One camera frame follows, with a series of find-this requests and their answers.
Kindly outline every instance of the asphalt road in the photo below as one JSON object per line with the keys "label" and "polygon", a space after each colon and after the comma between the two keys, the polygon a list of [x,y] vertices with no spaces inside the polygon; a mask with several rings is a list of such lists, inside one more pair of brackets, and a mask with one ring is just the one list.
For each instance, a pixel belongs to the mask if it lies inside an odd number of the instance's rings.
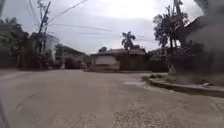
{"label": "asphalt road", "polygon": [[0,77],[12,128],[223,128],[223,99],[148,87],[141,74],[76,70]]}

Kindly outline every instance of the curb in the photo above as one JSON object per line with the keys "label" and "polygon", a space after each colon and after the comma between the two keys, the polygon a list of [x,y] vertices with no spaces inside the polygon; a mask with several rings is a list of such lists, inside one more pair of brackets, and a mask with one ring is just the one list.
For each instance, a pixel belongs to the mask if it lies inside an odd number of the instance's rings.
{"label": "curb", "polygon": [[142,77],[142,80],[146,81],[148,84],[152,86],[165,88],[165,89],[173,90],[177,92],[183,92],[183,93],[188,93],[193,95],[205,95],[205,96],[224,98],[224,90],[180,86],[177,84],[170,84],[170,83],[161,82],[159,80],[150,79],[148,77]]}
{"label": "curb", "polygon": [[91,71],[83,70],[84,72],[94,72],[94,73],[122,73],[122,74],[141,74],[141,73],[152,73],[151,71]]}

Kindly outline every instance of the white wall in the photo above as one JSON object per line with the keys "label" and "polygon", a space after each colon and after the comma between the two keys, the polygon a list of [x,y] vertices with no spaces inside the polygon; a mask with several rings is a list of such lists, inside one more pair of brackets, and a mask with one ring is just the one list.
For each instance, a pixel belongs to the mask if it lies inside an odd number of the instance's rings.
{"label": "white wall", "polygon": [[95,64],[107,64],[107,65],[113,65],[116,64],[117,60],[113,56],[98,56],[95,59]]}

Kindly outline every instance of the sidewalk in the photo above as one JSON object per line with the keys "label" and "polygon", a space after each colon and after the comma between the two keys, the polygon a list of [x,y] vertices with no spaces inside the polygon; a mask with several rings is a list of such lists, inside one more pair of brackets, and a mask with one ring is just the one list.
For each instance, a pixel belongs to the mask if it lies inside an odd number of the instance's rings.
{"label": "sidewalk", "polygon": [[147,77],[142,77],[142,80],[146,81],[148,84],[152,86],[165,88],[177,92],[224,98],[224,88],[220,86],[204,87],[203,85],[180,85],[180,84],[168,83],[161,79],[150,79]]}

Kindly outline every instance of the sky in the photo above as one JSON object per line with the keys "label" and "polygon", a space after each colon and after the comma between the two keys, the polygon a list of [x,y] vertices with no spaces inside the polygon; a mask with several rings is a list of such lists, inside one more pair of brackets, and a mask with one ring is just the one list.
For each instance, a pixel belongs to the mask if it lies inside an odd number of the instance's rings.
{"label": "sky", "polygon": [[[16,17],[23,29],[29,33],[37,32],[38,24],[30,16],[31,1],[36,19],[40,22],[37,0],[6,0],[2,18]],[[81,0],[51,0],[49,18]],[[194,0],[182,0],[182,11],[189,14],[190,21],[203,15]],[[122,32],[131,31],[136,35],[134,44],[146,50],[158,48],[154,40],[153,17],[165,12],[165,7],[173,0],[88,0],[64,15],[53,20],[48,33],[60,39],[60,43],[86,53],[97,52],[103,46],[108,49],[121,48]],[[88,26],[90,29],[74,26]]]}

